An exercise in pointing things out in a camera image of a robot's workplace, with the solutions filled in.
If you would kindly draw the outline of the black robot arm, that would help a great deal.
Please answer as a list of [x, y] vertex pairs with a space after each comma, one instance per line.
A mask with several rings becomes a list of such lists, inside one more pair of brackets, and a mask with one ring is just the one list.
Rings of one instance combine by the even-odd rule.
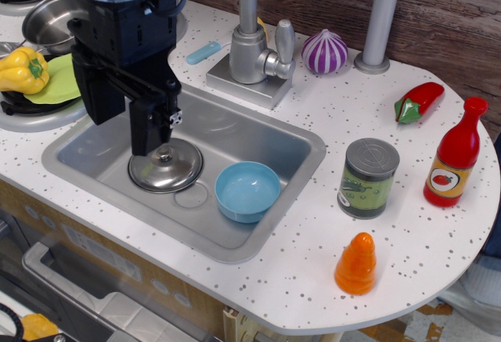
[[74, 75], [95, 124], [130, 113], [132, 153], [145, 156], [169, 141], [182, 120], [181, 84], [168, 64], [177, 16], [186, 0], [82, 0], [86, 19], [72, 19]]

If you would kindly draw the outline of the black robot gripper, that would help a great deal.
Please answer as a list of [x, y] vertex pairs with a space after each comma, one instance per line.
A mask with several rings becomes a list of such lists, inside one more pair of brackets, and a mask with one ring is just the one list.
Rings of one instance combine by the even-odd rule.
[[145, 157], [182, 123], [182, 88], [168, 66], [181, 0], [83, 1], [88, 19], [73, 19], [68, 27], [76, 39], [71, 57], [85, 109], [102, 124], [125, 111], [115, 88], [138, 90], [129, 103], [132, 154]]

